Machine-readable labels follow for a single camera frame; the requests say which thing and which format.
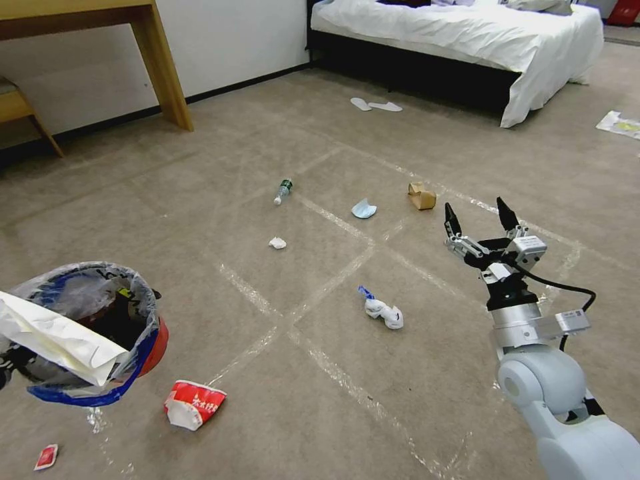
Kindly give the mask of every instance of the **black bed frame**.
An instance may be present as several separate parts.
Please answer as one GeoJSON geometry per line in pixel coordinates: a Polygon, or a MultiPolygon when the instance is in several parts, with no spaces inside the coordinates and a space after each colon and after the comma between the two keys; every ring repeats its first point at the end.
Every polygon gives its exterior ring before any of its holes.
{"type": "Polygon", "coordinates": [[[502,112],[517,72],[436,57],[311,29],[311,10],[321,0],[307,0],[307,50],[312,67],[380,82],[429,99],[502,112]],[[318,52],[323,56],[318,59],[318,52]]]}

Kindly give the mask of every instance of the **black cable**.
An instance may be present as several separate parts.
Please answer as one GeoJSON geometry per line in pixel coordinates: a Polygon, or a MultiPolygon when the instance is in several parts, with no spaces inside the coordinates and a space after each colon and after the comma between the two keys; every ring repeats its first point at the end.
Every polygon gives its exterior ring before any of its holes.
{"type": "MultiPolygon", "coordinates": [[[[593,290],[589,290],[589,289],[582,288],[582,287],[574,287],[572,285],[565,285],[564,283],[558,283],[558,282],[554,282],[554,281],[551,281],[551,280],[544,279],[542,277],[538,277],[537,275],[534,275],[533,273],[531,273],[531,272],[525,270],[524,268],[522,268],[520,265],[518,265],[513,260],[508,260],[507,264],[510,267],[513,267],[516,270],[518,270],[518,272],[522,273],[524,276],[529,277],[530,279],[536,280],[537,282],[543,283],[545,285],[549,285],[550,287],[555,287],[555,288],[559,288],[559,289],[562,289],[562,290],[569,290],[569,291],[574,291],[574,292],[584,293],[586,295],[589,295],[589,300],[587,300],[587,302],[582,307],[583,311],[587,311],[587,309],[595,301],[596,294],[595,294],[595,292],[593,290]]],[[[560,351],[564,351],[565,350],[565,344],[567,343],[567,338],[568,337],[569,337],[568,335],[563,335],[562,336],[562,339],[560,340],[560,347],[559,347],[560,351]]]]}

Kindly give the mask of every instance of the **plastic water bottle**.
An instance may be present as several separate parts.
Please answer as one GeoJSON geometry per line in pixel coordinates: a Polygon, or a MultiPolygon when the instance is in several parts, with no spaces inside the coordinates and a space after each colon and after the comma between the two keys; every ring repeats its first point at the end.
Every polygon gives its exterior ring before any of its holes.
{"type": "Polygon", "coordinates": [[[273,199],[274,204],[280,205],[282,203],[282,199],[291,193],[291,189],[293,188],[293,182],[291,179],[284,179],[280,183],[280,188],[278,188],[278,195],[273,199]]]}

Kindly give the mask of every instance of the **chair leg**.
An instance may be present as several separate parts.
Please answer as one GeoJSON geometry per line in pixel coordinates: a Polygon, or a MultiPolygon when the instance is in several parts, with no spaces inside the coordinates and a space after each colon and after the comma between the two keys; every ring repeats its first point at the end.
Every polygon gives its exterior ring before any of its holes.
{"type": "Polygon", "coordinates": [[[35,112],[29,116],[29,120],[31,120],[31,123],[33,124],[33,126],[38,129],[38,131],[40,132],[40,135],[42,135],[44,138],[46,138],[49,141],[49,143],[51,144],[52,148],[55,150],[58,157],[60,158],[64,157],[65,154],[62,153],[60,146],[58,146],[58,144],[53,139],[53,137],[49,134],[49,132],[46,130],[44,125],[42,125],[40,118],[38,118],[38,115],[36,115],[35,112]]]}

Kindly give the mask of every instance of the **red object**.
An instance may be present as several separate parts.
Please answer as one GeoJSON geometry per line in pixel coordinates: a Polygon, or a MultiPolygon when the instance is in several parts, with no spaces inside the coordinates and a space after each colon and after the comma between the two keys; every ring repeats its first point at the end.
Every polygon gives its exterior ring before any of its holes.
{"type": "Polygon", "coordinates": [[[36,462],[34,471],[44,470],[45,468],[49,468],[55,463],[55,458],[58,456],[58,445],[56,443],[52,445],[47,445],[42,452],[40,452],[40,456],[38,457],[38,462],[36,462]]]}
{"type": "Polygon", "coordinates": [[[640,15],[640,0],[618,0],[607,19],[607,25],[630,27],[640,15]]]}
{"type": "Polygon", "coordinates": [[[145,364],[142,366],[142,370],[140,370],[140,375],[138,378],[142,377],[146,373],[150,372],[152,368],[154,368],[160,360],[162,360],[165,351],[167,350],[167,342],[169,342],[169,329],[165,325],[162,317],[158,318],[158,322],[160,322],[160,328],[158,328],[158,336],[155,339],[155,343],[153,344],[153,348],[145,364]]]}
{"type": "Polygon", "coordinates": [[[222,390],[178,380],[165,400],[165,413],[172,425],[195,431],[211,418],[225,398],[227,394],[222,390]]]}

